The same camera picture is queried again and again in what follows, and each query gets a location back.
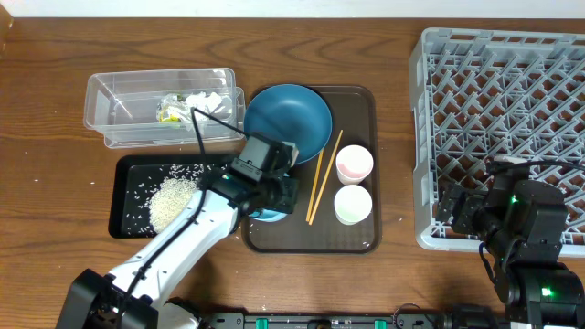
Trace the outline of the light blue small bowl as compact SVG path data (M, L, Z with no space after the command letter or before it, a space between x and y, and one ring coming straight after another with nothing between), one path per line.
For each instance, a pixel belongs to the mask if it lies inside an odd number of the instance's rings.
M268 208L258 208L250 214L250 218L261 222L277 222L284 219L287 214L281 212L284 201L284 183L281 178L272 180L271 197Z

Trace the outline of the green cup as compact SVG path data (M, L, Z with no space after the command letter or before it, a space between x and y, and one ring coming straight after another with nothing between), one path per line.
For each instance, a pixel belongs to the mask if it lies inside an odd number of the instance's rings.
M344 225L351 226L365 220L372 208L372 197L363 186L344 186L335 194L335 216Z

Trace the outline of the pile of white rice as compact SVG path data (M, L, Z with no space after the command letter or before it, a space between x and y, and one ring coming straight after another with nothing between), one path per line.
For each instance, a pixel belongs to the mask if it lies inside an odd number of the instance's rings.
M148 203L150 225L161 233L184 210L197 191L195 181L185 178L166 178Z

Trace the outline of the white tissue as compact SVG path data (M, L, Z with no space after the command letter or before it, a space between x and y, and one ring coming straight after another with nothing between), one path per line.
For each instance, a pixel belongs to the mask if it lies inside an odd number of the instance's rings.
M170 93L165 95L158 104L156 119L159 122L190 122L192 108L202 111L202 113L195 112L198 121L207 120L205 114L217 118L229 117L232 113L229 103L229 97L222 97L216 92L201 91L188 95Z

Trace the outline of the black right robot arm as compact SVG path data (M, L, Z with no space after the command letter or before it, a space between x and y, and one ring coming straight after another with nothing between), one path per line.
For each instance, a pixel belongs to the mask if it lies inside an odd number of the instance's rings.
M447 184L436 218L478 237L480 254L494 257L484 266L508 321L581 328L584 286L558 260L567 214L554 186L498 175L487 191Z

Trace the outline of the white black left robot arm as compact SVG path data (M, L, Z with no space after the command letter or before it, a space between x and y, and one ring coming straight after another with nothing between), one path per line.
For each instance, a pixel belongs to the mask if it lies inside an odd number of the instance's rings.
M272 170L239 158L202 164L186 207L145 247L106 275L86 269L71 284L59 328L156 328L175 287L242 218L263 210L293 212L298 182L285 160Z

